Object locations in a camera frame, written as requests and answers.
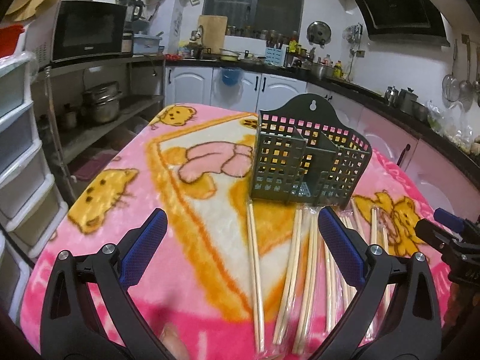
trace pink blanket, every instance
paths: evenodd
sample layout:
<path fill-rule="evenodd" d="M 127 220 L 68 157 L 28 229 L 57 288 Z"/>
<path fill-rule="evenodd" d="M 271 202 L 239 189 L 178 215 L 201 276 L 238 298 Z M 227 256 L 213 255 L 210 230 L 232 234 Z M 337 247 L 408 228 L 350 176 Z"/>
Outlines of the pink blanket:
<path fill-rule="evenodd" d="M 64 249 L 74 255 L 95 253 L 161 207 L 169 218 L 167 235 L 140 283 L 129 289 L 139 311 L 157 335 L 166 322 L 176 325 L 193 360 L 255 358 L 245 203 L 256 124 L 255 114 L 197 104 L 169 107 L 152 120 L 81 195 L 42 252 L 21 312 L 30 343 L 39 350 L 42 302 L 57 254 Z M 391 254 L 420 250 L 427 255 L 443 315 L 450 286 L 447 266 L 413 233 L 420 218 L 433 218 L 426 200 L 375 150 L 354 196 L 365 229 L 372 205 L 380 207 Z M 268 347 L 294 211 L 293 204 L 254 202 Z M 311 350 L 325 338 L 323 252 L 319 261 Z M 110 339 L 121 343 L 95 286 L 92 294 Z M 295 328 L 289 329 L 287 342 Z M 281 348 L 289 350 L 288 345 Z"/>

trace microwave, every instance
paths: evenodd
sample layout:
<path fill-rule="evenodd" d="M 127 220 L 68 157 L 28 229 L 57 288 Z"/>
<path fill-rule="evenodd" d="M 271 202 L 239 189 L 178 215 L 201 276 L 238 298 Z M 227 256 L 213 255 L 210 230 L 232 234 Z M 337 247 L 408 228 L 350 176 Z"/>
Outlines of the microwave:
<path fill-rule="evenodd" d="M 85 57 L 131 54 L 124 30 L 127 7 L 99 1 L 61 0 L 27 29 L 25 50 L 40 68 Z"/>

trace black cabinet handle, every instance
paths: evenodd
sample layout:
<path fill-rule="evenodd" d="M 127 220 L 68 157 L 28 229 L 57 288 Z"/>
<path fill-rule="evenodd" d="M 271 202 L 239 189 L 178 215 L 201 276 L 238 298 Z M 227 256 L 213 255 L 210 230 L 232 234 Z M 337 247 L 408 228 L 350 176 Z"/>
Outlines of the black cabinet handle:
<path fill-rule="evenodd" d="M 411 149 L 410 144 L 405 146 L 405 149 L 402 150 L 402 154 L 400 154 L 400 158 L 398 159 L 397 166 L 400 166 L 402 164 L 403 157 L 405 157 L 405 153 L 410 151 L 410 149 Z"/>

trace finger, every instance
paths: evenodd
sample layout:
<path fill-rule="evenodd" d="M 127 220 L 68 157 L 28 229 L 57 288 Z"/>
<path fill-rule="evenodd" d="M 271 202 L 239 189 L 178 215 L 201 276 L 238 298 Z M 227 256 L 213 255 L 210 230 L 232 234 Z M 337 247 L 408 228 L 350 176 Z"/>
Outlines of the finger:
<path fill-rule="evenodd" d="M 188 349 L 179 338 L 177 327 L 167 323 L 160 335 L 160 341 L 177 360 L 190 360 Z"/>

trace red container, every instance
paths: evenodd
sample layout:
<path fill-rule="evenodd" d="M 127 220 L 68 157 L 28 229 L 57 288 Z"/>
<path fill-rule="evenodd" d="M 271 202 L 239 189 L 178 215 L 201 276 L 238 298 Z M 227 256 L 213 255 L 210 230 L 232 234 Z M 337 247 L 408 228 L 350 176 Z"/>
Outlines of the red container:
<path fill-rule="evenodd" d="M 0 28 L 0 58 L 11 56 L 15 52 L 18 37 L 23 32 L 25 29 L 21 24 Z"/>

